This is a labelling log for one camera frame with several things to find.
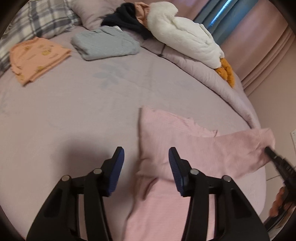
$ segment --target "metal screw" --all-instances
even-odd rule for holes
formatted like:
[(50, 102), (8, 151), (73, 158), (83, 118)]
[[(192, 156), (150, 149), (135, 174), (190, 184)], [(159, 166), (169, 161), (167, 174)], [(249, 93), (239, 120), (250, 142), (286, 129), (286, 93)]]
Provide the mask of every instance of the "metal screw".
[(70, 179), (70, 176), (69, 175), (65, 175), (65, 176), (62, 176), (62, 181), (63, 182), (66, 182)]
[(224, 181), (227, 181), (227, 182), (230, 182), (232, 180), (231, 177), (227, 175), (223, 176), (223, 179)]
[(199, 170), (197, 170), (197, 169), (195, 169), (195, 168), (193, 168), (193, 169), (191, 169), (190, 170), (190, 173), (192, 174), (192, 175), (197, 175), (197, 174), (199, 174)]
[(96, 168), (95, 170), (94, 170), (94, 174), (101, 174), (103, 171), (102, 171), (102, 169), (101, 168)]

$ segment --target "hand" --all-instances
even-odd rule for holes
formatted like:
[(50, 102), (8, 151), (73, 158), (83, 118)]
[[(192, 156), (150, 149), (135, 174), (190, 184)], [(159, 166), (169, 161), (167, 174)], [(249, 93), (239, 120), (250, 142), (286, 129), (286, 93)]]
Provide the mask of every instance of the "hand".
[[(276, 195), (276, 200), (272, 204), (271, 209), (269, 210), (270, 217), (276, 217), (279, 214), (279, 208), (282, 206), (284, 200), (283, 195), (285, 193), (285, 188), (282, 187), (279, 190), (279, 193)], [(284, 210), (287, 211), (288, 209), (291, 210), (290, 207), (295, 207), (295, 203), (289, 202), (284, 205)]]

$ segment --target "pillow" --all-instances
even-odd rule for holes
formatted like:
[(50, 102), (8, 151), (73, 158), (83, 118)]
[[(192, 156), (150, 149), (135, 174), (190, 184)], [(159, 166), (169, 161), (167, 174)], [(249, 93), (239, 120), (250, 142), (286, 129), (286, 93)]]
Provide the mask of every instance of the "pillow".
[(33, 37), (52, 38), (71, 31), (79, 17), (69, 7), (70, 0), (38, 0), (25, 4), (0, 39), (0, 76), (9, 68), (9, 50)]
[(101, 26), (107, 14), (114, 13), (123, 0), (73, 0), (72, 10), (81, 18), (82, 25), (88, 30), (95, 30)]

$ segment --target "folded gray sweater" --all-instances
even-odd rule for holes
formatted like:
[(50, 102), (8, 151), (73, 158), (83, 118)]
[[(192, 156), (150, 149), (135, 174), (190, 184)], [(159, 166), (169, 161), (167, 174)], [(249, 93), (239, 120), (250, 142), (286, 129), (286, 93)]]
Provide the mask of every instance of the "folded gray sweater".
[(85, 60), (137, 54), (140, 51), (140, 43), (128, 33), (109, 26), (77, 33), (71, 43)]

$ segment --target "folded orange shirt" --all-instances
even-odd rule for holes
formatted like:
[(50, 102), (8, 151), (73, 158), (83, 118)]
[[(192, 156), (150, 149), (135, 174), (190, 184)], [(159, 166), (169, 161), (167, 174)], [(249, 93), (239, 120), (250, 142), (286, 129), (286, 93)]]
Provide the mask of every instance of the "folded orange shirt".
[(10, 49), (10, 64), (22, 85), (34, 82), (39, 76), (68, 58), (67, 49), (48, 39), (35, 37)]

